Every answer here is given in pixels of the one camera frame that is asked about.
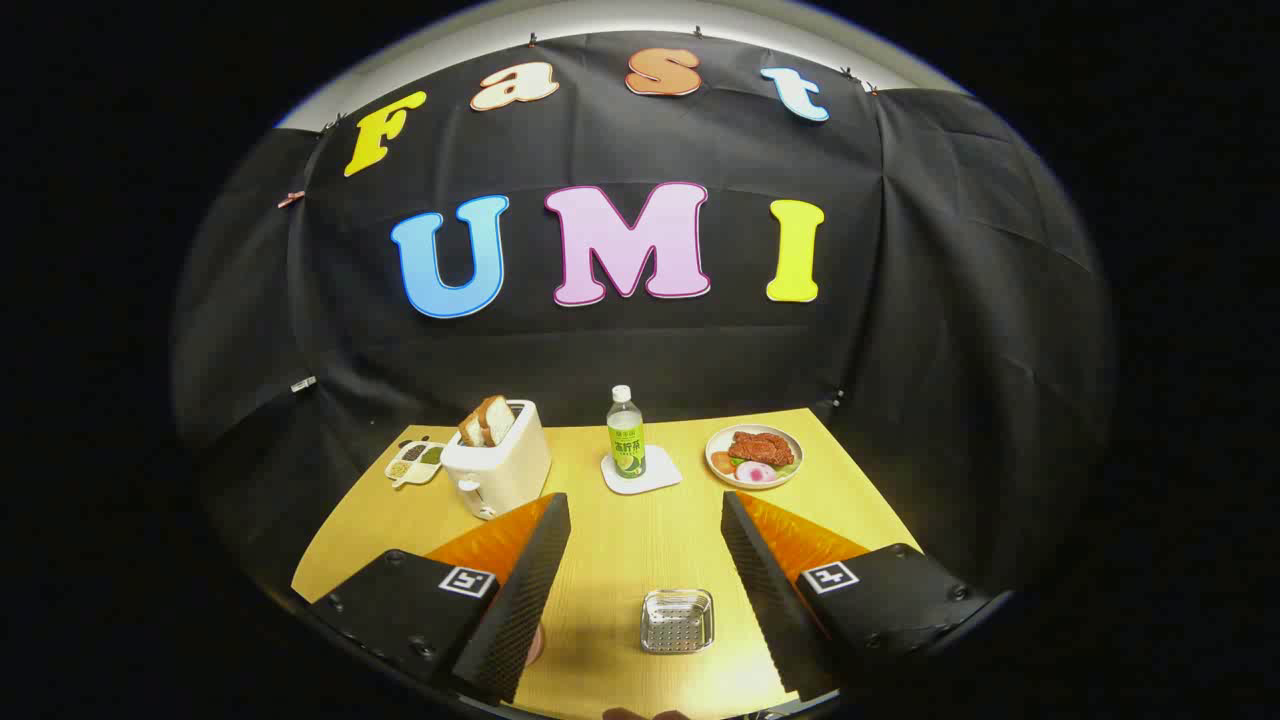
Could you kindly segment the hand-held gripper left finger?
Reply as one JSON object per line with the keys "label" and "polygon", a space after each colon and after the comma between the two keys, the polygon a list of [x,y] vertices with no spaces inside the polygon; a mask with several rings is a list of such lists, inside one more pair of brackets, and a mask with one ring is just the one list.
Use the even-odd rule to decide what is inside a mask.
{"label": "hand-held gripper left finger", "polygon": [[429,553],[385,550],[310,611],[412,683],[512,702],[570,534],[567,496],[545,495]]}

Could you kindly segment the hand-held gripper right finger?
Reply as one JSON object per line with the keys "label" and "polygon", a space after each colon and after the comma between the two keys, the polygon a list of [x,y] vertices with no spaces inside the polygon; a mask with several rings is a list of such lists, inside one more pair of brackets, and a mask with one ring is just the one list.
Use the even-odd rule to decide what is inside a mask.
{"label": "hand-held gripper right finger", "polygon": [[993,598],[910,544],[869,550],[756,496],[724,495],[721,533],[787,691],[920,694],[959,675]]}

